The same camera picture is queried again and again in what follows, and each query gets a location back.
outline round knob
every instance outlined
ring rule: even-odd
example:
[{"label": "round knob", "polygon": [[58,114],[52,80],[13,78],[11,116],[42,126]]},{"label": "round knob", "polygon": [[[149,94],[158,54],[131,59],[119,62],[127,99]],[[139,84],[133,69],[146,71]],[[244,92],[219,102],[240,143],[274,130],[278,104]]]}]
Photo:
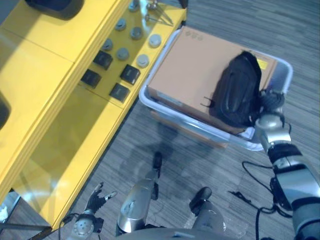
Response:
[{"label": "round knob", "polygon": [[129,58],[129,51],[125,47],[119,48],[119,50],[116,52],[116,57],[120,61],[125,61]]},{"label": "round knob", "polygon": [[119,21],[115,25],[115,30],[122,31],[126,28],[126,20],[124,18],[120,18]]},{"label": "round knob", "polygon": [[111,51],[112,48],[114,47],[114,44],[112,43],[112,40],[110,38],[108,38],[103,46],[102,46],[102,50],[105,50],[105,51]]},{"label": "round knob", "polygon": [[145,54],[141,54],[137,57],[136,59],[136,64],[140,67],[140,68],[145,68],[146,66],[149,65],[149,57]]},{"label": "round knob", "polygon": [[141,39],[142,35],[143,35],[141,27],[136,26],[136,27],[132,28],[130,35],[131,35],[131,38],[134,40]]},{"label": "round knob", "polygon": [[151,48],[157,48],[161,45],[161,36],[159,34],[153,34],[149,38],[149,45]]}]

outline black object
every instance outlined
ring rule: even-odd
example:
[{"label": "black object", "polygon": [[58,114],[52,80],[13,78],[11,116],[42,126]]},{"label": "black object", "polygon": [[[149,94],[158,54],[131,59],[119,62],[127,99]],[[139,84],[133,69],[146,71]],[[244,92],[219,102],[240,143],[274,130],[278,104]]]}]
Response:
[{"label": "black object", "polygon": [[201,188],[193,197],[191,202],[189,203],[189,208],[191,212],[198,216],[200,209],[205,201],[208,201],[212,194],[212,190],[210,187],[205,186]]},{"label": "black object", "polygon": [[102,66],[105,70],[108,70],[113,58],[110,54],[99,51],[98,54],[95,56],[93,62]]},{"label": "black object", "polygon": [[299,149],[290,143],[279,143],[272,146],[268,150],[268,157],[272,164],[278,159],[282,159],[290,156],[302,156],[302,153]]},{"label": "black object", "polygon": [[261,69],[248,51],[230,61],[214,92],[209,113],[235,128],[253,126],[260,111]]},{"label": "black object", "polygon": [[124,70],[122,71],[120,78],[134,85],[139,76],[140,76],[139,69],[127,64]]},{"label": "black object", "polygon": [[270,180],[270,188],[273,194],[274,201],[279,203],[282,208],[288,211],[292,211],[291,205],[288,202],[286,195],[281,188],[278,179],[276,177],[271,178]]},{"label": "black object", "polygon": [[179,3],[183,9],[188,7],[189,0],[179,0]]},{"label": "black object", "polygon": [[69,20],[81,10],[84,0],[25,0],[26,3],[40,12],[52,17]]},{"label": "black object", "polygon": [[119,83],[116,83],[109,95],[123,103],[129,93],[130,90],[128,88],[120,85]]},{"label": "black object", "polygon": [[0,130],[7,122],[9,114],[9,104],[6,102],[5,97],[0,92]]},{"label": "black object", "polygon": [[98,85],[100,79],[101,76],[98,73],[88,69],[81,78],[81,81],[95,88]]}]

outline gray carpet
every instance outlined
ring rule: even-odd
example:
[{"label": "gray carpet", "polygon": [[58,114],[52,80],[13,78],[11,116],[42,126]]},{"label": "gray carpet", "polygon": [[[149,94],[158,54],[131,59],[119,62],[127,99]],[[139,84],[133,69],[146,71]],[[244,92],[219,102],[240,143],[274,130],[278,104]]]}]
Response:
[{"label": "gray carpet", "polygon": [[[164,1],[177,5],[176,1]],[[294,77],[286,96],[285,116],[292,124],[292,140],[320,169],[319,66],[320,3],[318,0],[190,0],[187,25],[217,37],[287,60]],[[164,156],[159,180],[159,199],[152,201],[147,222],[165,227],[190,227],[194,221],[188,204],[203,186],[212,189],[210,200],[224,215],[227,234],[237,239],[255,237],[256,210],[228,191],[241,191],[258,206],[270,207],[272,196],[245,173],[245,160],[269,165],[263,152],[250,152],[234,145],[212,148],[189,135],[155,121],[139,101],[123,123],[78,196],[72,212],[81,212],[101,181],[104,193],[118,191],[98,213],[104,218],[102,240],[114,239],[117,215],[126,194],[151,167],[155,151]],[[272,171],[251,168],[269,184]],[[11,222],[41,223],[22,202]],[[72,225],[63,228],[63,235]],[[17,240],[33,232],[7,230],[0,239]],[[260,216],[260,237],[292,240],[292,222],[277,214]],[[56,240],[57,233],[46,238]]]}]

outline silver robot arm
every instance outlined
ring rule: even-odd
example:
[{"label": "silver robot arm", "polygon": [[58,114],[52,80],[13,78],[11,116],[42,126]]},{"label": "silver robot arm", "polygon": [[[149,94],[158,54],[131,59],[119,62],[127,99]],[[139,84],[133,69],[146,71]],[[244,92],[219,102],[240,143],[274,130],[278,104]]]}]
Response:
[{"label": "silver robot arm", "polygon": [[93,233],[100,233],[104,220],[102,218],[96,218],[95,213],[109,199],[117,195],[117,192],[113,191],[104,197],[99,197],[98,195],[103,185],[104,183],[101,182],[93,190],[83,213],[77,218],[67,240],[88,240]]},{"label": "silver robot arm", "polygon": [[283,128],[281,117],[266,113],[255,122],[275,177],[271,189],[280,205],[292,210],[296,240],[320,239],[320,178]]}]

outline plastic container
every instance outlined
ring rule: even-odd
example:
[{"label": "plastic container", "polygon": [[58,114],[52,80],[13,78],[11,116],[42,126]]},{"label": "plastic container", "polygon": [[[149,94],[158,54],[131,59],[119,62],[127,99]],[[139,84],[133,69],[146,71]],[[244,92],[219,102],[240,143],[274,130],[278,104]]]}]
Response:
[{"label": "plastic container", "polygon": [[[255,129],[253,127],[248,127],[245,132],[233,135],[223,130],[217,129],[214,126],[201,122],[193,117],[190,117],[183,112],[177,111],[159,101],[155,101],[149,96],[147,85],[153,78],[159,65],[161,64],[163,58],[166,56],[167,51],[170,49],[170,46],[173,44],[179,32],[180,30],[177,30],[171,35],[166,46],[163,48],[161,54],[159,55],[159,58],[151,69],[149,76],[145,80],[139,92],[140,101],[147,107],[155,110],[161,118],[178,124],[181,127],[200,134],[214,142],[236,144],[250,151],[263,150],[262,145],[254,137]],[[268,88],[272,88],[276,91],[286,94],[293,77],[293,68],[285,60],[275,56],[269,56],[277,60],[277,65],[271,77]]]}]

